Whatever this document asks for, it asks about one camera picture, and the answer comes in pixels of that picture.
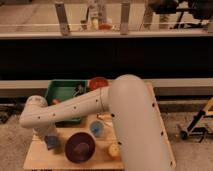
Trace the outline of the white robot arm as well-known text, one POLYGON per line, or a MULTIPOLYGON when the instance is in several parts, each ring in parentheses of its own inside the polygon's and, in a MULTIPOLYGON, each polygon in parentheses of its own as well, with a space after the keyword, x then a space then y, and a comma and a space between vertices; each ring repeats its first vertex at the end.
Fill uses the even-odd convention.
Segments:
POLYGON ((119 76, 108 86, 52 106, 39 95, 31 96, 19 123, 36 129, 101 112, 111 114, 125 171, 175 171, 174 155, 154 98, 135 75, 119 76))

